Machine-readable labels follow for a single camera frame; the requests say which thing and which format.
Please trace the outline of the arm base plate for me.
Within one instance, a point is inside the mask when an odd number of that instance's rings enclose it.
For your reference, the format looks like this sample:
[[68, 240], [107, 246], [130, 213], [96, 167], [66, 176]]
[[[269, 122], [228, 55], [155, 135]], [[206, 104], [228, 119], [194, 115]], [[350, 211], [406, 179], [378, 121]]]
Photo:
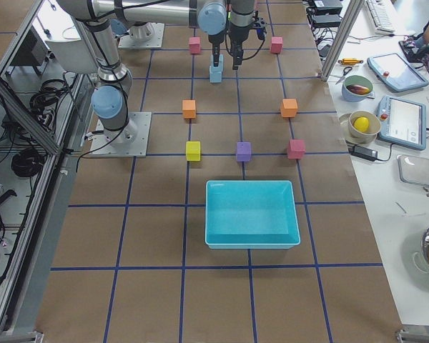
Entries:
[[151, 122], [152, 113], [149, 111], [130, 112], [128, 125], [112, 143], [109, 141], [117, 135], [112, 131], [106, 130], [94, 136], [91, 154], [100, 158], [145, 157]]
[[161, 49], [164, 28], [164, 24], [152, 22], [141, 26], [132, 26], [119, 39], [118, 48], [128, 50]]

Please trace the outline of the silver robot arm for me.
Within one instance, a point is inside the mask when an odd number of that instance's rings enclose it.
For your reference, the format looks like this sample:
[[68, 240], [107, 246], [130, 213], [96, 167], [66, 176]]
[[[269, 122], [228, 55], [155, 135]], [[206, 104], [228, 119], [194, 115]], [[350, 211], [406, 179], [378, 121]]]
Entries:
[[222, 34], [227, 24], [225, 1], [59, 1], [58, 5], [87, 32], [101, 82], [91, 106], [102, 123], [106, 142], [113, 146], [134, 141], [138, 128], [129, 114], [132, 74], [119, 55], [112, 20], [128, 29], [150, 23], [185, 24], [210, 38]]
[[[253, 55], [244, 57], [243, 43], [248, 39], [251, 31], [256, 33], [261, 43]], [[243, 61], [253, 59], [258, 54], [266, 40], [266, 23], [259, 16], [255, 1], [230, 1], [227, 36], [230, 40], [228, 52], [232, 57], [232, 69], [237, 71]]]

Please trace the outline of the red block near arm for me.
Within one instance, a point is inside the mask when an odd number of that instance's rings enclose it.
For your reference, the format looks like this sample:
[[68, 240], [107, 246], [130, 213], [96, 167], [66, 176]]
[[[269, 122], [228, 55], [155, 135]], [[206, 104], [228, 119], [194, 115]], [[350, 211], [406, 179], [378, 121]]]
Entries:
[[189, 52], [192, 55], [198, 55], [202, 52], [201, 39], [199, 36], [192, 36], [188, 41]]

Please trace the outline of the orange block near arm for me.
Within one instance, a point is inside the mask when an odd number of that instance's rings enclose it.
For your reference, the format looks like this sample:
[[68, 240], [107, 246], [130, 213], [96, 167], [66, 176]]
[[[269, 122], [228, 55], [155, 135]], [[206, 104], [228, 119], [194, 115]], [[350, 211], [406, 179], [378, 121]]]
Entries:
[[184, 119], [195, 119], [197, 116], [197, 106], [194, 99], [182, 100], [182, 116]]

